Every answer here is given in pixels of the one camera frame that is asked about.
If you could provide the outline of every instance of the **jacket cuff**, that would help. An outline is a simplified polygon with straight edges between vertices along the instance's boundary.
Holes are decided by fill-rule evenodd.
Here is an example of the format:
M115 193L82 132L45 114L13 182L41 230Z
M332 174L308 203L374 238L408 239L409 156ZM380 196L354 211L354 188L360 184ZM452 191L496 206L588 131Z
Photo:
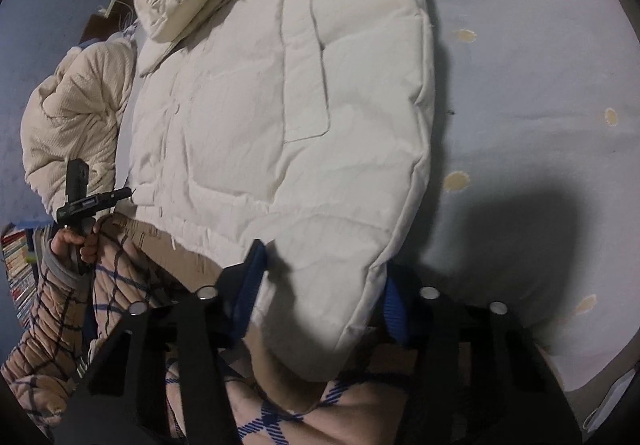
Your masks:
M42 263L49 268L49 271L66 287L77 290L82 287L85 279L77 271L73 271L64 266L51 250L51 241L48 240L42 248Z

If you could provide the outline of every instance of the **silver screw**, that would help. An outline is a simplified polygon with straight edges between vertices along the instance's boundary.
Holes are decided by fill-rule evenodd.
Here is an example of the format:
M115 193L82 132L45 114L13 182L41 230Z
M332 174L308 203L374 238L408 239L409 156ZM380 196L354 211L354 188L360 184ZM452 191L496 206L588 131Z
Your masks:
M196 295L200 300L210 300L218 296L218 290L213 286L203 286L196 291Z
M129 306L129 313L132 315L142 315L146 311L146 303L142 300L138 302L134 302L131 306Z
M491 313L495 313L496 315L506 315L509 309L507 308L507 304L500 301L495 301L489 304L489 309Z
M435 300L440 296L440 292L433 286L425 286L420 288L420 297L427 300Z

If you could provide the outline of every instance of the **human hand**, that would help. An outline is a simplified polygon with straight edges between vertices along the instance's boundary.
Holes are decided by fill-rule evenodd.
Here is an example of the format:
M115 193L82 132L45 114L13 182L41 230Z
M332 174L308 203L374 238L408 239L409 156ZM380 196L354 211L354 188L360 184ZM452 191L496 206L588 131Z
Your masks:
M91 234L86 237L76 234L76 232L69 228L60 229L51 240L51 251L63 265L69 267L71 265L69 246L76 245L81 247L81 259L85 263L92 265L97 260L98 232L100 232L101 224L102 220L97 221L92 228Z

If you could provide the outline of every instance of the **person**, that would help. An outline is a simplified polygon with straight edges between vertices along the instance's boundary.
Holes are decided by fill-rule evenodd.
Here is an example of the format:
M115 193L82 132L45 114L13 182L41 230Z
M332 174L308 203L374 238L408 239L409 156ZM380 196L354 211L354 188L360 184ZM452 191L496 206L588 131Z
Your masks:
M156 308L188 291L142 250L150 248L149 242L168 247L165 250L169 252L175 250L175 245L172 250L172 245L159 237L153 227L147 227L144 234L136 232L140 229L136 223L114 214L96 222L86 237L69 229L47 236L29 326L0 370L20 405L52 441L52 430L63 417L75 387L72 378L81 358L82 326L90 301L97 338L90 343L89 361L129 305L144 301ZM73 269L69 258L73 245L81 247L84 262L95 264L94 273L81 277ZM181 255L181 262L185 262L188 257ZM277 392L270 381L280 382L278 367L263 367L258 375L257 367L262 361L257 360L255 350L259 348L247 339L245 343L251 354L244 346L238 346L221 355L229 366L224 372L225 386L245 444L393 443L414 368L414 351L399 348L371 329L343 373L323 384L317 396L310 393L315 388L313 383L292 383L289 390L297 390L298 395L294 400L308 400L307 395L314 400L311 407L299 412L282 408L283 404L279 406L268 396L267 393ZM181 438L186 428L175 349L166 354L165 384L170 433Z

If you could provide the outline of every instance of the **jacket sleeve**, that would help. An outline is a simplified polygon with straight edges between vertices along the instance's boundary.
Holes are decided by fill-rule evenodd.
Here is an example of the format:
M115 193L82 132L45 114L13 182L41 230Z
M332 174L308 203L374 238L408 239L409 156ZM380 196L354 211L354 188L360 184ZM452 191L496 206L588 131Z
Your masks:
M50 429L66 409L82 348L82 322L88 301L88 276L63 267L44 250L42 274L30 324L0 368L18 402L51 439Z

